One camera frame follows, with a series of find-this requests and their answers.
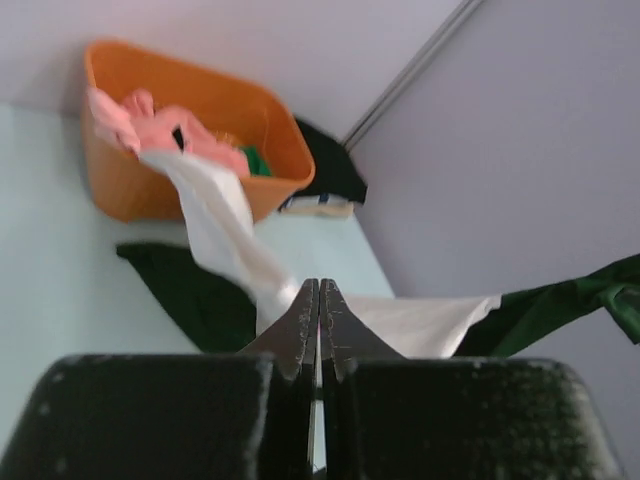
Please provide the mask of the folded black t-shirt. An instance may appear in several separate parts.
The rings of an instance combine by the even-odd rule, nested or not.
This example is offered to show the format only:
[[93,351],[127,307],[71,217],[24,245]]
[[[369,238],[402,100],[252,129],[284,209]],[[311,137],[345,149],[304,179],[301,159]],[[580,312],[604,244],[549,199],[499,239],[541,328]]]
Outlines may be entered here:
[[298,117],[295,120],[314,160],[315,175],[310,184],[293,197],[335,195],[364,204],[368,185],[345,147],[305,120]]

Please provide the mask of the cream and green t-shirt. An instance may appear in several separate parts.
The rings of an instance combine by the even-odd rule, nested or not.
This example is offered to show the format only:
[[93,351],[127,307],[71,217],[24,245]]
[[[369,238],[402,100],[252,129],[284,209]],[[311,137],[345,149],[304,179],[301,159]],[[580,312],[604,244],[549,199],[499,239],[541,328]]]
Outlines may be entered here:
[[[300,283],[256,238],[248,200],[230,169],[157,148],[144,150],[139,159],[175,186],[188,243],[124,243],[117,255],[199,350],[240,350],[286,313]],[[598,309],[607,310],[637,342],[639,259],[627,257],[583,277],[498,296],[350,296],[346,304],[389,346],[413,358],[511,356]]]

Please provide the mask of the green garment in basket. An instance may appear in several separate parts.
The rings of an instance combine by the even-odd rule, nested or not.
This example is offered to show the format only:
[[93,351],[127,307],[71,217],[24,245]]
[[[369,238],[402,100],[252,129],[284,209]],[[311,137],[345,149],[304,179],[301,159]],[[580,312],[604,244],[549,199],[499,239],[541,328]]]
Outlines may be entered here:
[[241,147],[240,150],[246,156],[251,176],[272,176],[271,169],[256,147],[244,146]]

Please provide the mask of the pink t-shirt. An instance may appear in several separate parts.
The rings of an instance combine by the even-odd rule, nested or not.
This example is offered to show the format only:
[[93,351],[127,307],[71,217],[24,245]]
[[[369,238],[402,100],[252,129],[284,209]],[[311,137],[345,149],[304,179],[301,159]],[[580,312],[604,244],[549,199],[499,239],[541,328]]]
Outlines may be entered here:
[[88,106],[94,130],[103,140],[136,155],[145,150],[181,151],[232,170],[250,174],[241,150],[220,138],[188,109],[170,105],[157,109],[152,94],[138,89],[118,103],[106,92],[91,87]]

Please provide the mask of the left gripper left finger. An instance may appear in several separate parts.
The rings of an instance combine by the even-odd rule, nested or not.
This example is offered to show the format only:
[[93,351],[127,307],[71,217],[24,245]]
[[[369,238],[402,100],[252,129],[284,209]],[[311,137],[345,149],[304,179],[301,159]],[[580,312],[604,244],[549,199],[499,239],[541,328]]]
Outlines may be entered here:
[[308,479],[319,284],[235,354],[66,356],[35,384],[5,479]]

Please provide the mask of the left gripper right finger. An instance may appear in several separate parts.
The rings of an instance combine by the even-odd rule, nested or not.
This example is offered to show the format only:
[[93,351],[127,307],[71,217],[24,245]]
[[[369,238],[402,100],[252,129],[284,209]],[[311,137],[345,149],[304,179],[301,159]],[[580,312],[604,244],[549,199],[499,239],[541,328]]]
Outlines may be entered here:
[[329,479],[621,479],[589,390],[541,358],[410,360],[319,290]]

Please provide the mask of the orange plastic basket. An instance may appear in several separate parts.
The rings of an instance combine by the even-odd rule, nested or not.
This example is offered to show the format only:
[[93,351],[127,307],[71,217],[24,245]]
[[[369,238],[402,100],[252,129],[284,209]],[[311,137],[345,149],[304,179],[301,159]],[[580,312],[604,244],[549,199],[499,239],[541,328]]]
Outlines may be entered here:
[[176,189],[139,159],[151,149],[229,169],[256,221],[314,178],[292,113],[258,84],[116,40],[90,44],[84,67],[89,186],[94,204],[112,218],[180,218]]

